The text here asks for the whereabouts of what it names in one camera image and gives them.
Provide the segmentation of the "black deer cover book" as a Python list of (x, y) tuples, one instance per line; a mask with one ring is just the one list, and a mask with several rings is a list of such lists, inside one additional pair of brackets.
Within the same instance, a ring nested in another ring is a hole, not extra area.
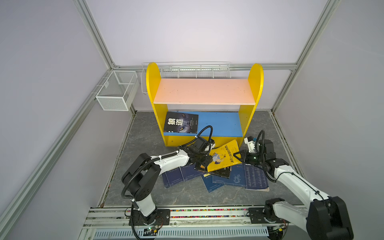
[(212, 171), (212, 172), (208, 172), (208, 170), (204, 166), (199, 164), (199, 163), (195, 164), (194, 169), (197, 170), (197, 171), (203, 172), (205, 175), (206, 174), (211, 174), (211, 175), (222, 177), (222, 178), (226, 178), (226, 179), (230, 178), (230, 173), (231, 173), (231, 167), (226, 167), (226, 168), (223, 168), (223, 169), (219, 169), (219, 170), (215, 170), (215, 171)]

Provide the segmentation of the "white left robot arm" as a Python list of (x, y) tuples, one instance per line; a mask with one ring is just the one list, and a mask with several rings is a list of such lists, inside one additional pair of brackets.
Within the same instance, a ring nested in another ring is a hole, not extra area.
[(196, 163), (207, 167), (213, 160), (209, 153), (214, 147), (213, 139), (195, 137), (190, 143), (168, 154), (140, 154), (121, 178), (124, 184), (121, 197), (131, 200), (142, 217), (155, 215), (157, 207), (151, 193), (158, 177), (165, 172)]

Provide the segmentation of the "black wolf cover book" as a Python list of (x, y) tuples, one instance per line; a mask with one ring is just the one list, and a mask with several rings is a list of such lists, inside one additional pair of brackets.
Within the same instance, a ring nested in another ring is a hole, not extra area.
[(196, 134), (198, 132), (198, 120), (199, 115), (196, 114), (167, 112), (164, 132)]

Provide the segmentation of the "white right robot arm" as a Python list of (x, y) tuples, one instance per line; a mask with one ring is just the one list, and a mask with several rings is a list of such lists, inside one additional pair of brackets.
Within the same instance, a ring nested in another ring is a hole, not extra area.
[(261, 168), (271, 182), (285, 185), (303, 203), (299, 208), (282, 198), (265, 202), (261, 213), (250, 212), (251, 216), (261, 216), (268, 223), (284, 220), (304, 230), (312, 240), (352, 240), (353, 228), (346, 203), (340, 197), (331, 197), (319, 190), (285, 160), (278, 159), (273, 142), (262, 138), (244, 139), (247, 150), (234, 154), (246, 165)]

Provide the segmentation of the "yellow cartoon cover book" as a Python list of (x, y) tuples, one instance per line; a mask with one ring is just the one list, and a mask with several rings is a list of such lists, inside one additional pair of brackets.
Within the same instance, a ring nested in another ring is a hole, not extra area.
[(234, 153), (237, 152), (239, 152), (239, 146), (236, 140), (232, 140), (231, 142), (215, 150), (212, 150), (210, 152), (210, 156), (213, 160), (208, 165), (207, 171), (213, 172), (216, 170), (241, 164), (242, 162), (234, 157)]

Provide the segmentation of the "navy book yellow label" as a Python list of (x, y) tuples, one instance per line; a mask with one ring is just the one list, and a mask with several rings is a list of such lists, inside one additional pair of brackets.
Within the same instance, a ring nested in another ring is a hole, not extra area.
[(195, 165), (183, 166), (180, 167), (180, 170), (184, 182), (204, 175), (204, 172), (195, 169)]

